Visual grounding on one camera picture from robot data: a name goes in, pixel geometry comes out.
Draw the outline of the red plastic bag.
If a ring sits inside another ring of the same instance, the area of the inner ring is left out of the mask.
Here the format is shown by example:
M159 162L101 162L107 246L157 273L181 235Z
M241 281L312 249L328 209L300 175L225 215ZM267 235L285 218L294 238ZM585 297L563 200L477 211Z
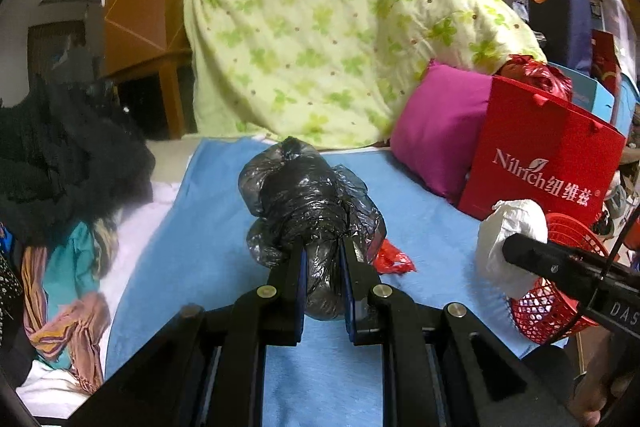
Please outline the red plastic bag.
M570 77L553 65L535 60L531 55L511 54L497 75L526 83L565 101L570 102L573 98Z
M388 239L384 239L376 253L372 265L378 274L406 274L416 272L413 261Z

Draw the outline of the black plastic garbage bag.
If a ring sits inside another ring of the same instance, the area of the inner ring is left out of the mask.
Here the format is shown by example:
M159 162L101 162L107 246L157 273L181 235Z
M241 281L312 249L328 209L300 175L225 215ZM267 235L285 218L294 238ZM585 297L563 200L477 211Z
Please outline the black plastic garbage bag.
M305 248L306 314L320 321L342 315L342 240L353 241L358 260L370 263L386 237L383 215L367 185L352 170L331 166L313 146L290 136L253 157L238 187L255 217L246 236L255 261L271 269L295 247Z

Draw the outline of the red plastic mesh basket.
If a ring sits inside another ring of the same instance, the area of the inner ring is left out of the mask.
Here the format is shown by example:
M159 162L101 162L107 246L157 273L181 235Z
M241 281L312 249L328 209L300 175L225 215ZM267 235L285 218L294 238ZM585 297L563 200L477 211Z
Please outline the red plastic mesh basket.
M546 221L550 242L608 257L598 236L576 219L550 212L546 214ZM543 345L574 319L578 301L568 298L551 281L539 277L524 297L510 299L509 306L520 333L533 343Z

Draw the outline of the light blue towel blanket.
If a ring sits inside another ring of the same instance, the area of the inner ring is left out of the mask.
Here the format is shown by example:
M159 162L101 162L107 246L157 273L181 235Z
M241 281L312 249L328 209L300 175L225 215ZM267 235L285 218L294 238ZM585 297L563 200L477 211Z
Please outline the light blue towel blanket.
M482 322L477 224L383 152L204 141L120 300L81 426L569 426Z

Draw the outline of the red Nilrich paper bag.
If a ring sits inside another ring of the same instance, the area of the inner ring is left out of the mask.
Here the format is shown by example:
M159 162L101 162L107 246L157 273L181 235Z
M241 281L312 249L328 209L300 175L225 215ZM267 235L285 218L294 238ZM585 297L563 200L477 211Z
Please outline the red Nilrich paper bag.
M483 220L499 200L531 199L546 213L590 227L600 217L625 143L588 110L496 76L458 209Z

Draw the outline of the teal and striped clothes pile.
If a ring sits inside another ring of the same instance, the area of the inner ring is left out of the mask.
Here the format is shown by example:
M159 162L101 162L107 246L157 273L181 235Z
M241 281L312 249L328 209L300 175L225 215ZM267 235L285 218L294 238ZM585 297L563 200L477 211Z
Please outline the teal and striped clothes pile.
M1 229L1 369L11 387L34 360L70 373L88 395L102 385L99 343L111 313L99 287L117 251L112 219L78 223L50 251Z

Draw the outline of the light blue cardboard box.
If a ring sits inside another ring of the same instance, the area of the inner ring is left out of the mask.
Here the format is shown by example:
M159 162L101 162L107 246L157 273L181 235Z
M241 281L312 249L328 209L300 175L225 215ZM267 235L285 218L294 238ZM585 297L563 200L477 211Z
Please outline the light blue cardboard box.
M598 80L559 64L552 63L552 66L572 80L572 102L575 105L588 110L606 122L611 121L614 96Z

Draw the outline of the dark red gift box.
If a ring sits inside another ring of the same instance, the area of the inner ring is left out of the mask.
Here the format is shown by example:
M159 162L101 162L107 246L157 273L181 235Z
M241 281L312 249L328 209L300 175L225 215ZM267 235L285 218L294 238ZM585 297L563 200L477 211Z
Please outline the dark red gift box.
M615 53L614 36L609 32L593 29L591 45L591 76L616 98L620 93L622 72Z

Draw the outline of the red plastic bag behind tote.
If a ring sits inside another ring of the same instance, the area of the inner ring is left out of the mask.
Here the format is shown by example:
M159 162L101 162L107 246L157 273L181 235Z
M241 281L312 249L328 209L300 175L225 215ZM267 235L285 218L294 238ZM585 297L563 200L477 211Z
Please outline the red plastic bag behind tote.
M497 75L526 83L565 101L570 102L573 98L570 77L553 65L535 60L531 55L511 54Z

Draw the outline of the magenta pillow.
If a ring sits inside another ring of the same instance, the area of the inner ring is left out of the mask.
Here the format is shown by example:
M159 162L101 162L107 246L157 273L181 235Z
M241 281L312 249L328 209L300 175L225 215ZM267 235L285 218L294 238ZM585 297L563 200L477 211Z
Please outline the magenta pillow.
M491 83L481 72L431 61L390 137L395 158L454 205L472 166Z

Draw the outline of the black fuzzy garment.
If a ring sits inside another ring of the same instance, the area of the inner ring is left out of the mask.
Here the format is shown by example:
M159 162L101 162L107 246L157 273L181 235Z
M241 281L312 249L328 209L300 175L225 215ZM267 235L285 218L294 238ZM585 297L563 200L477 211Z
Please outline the black fuzzy garment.
M152 196L155 158L110 84L36 79L1 111L1 222L26 246Z

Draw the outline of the green clover patterned quilt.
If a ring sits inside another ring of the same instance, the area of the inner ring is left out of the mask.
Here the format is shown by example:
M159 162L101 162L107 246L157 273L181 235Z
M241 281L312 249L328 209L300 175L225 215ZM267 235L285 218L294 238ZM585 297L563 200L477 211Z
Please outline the green clover patterned quilt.
M386 140L427 65L493 74L542 57L502 0L183 0L201 135Z

